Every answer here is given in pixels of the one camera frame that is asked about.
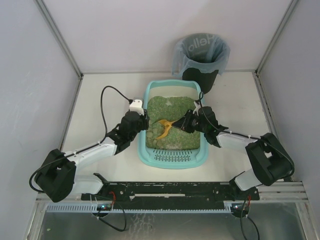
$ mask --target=black trash bin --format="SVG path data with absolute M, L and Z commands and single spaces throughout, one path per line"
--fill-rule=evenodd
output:
M 217 74 L 226 69 L 230 48 L 218 35 L 196 33 L 181 39 L 174 47 L 172 75 L 196 81 L 204 94 L 214 85 Z

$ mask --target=teal plastic basket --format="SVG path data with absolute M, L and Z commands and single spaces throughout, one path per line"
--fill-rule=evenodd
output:
M 197 100 L 201 89 L 195 81 L 159 80 L 149 83 L 144 93 L 143 108 L 155 96 L 189 97 Z M 146 165 L 163 169 L 188 169 L 202 165 L 208 158 L 208 143 L 203 133 L 200 135 L 200 148 L 193 150 L 161 150 L 146 146 L 146 131 L 138 136 L 138 155 Z

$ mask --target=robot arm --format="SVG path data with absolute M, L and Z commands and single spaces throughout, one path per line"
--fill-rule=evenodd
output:
M 87 189 L 90 189 L 95 194 L 102 187 L 101 179 L 96 176 L 93 176 L 94 179 L 87 176 L 83 178 L 77 173 L 88 165 L 122 152 L 139 132 L 148 127 L 149 117 L 147 110 L 143 109 L 143 100 L 134 99 L 121 123 L 108 132 L 101 142 L 66 153 L 52 150 L 30 181 L 35 175 L 34 181 L 55 203 L 63 200 L 71 191 L 88 193 L 90 191 Z
M 194 104 L 195 110 L 188 110 L 173 126 L 187 133 L 202 132 L 209 144 L 248 155 L 252 169 L 242 172 L 230 181 L 237 192 L 261 184 L 270 186 L 294 173 L 294 163 L 275 135 L 266 133 L 257 138 L 233 133 L 218 124 L 211 107 L 202 106 L 200 101 L 195 101 Z

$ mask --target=plastic trash bag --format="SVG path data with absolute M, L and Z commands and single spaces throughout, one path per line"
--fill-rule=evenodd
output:
M 181 78 L 185 70 L 195 68 L 203 74 L 218 70 L 221 75 L 226 69 L 229 55 L 228 44 L 218 35 L 192 34 L 176 43 L 171 73 Z

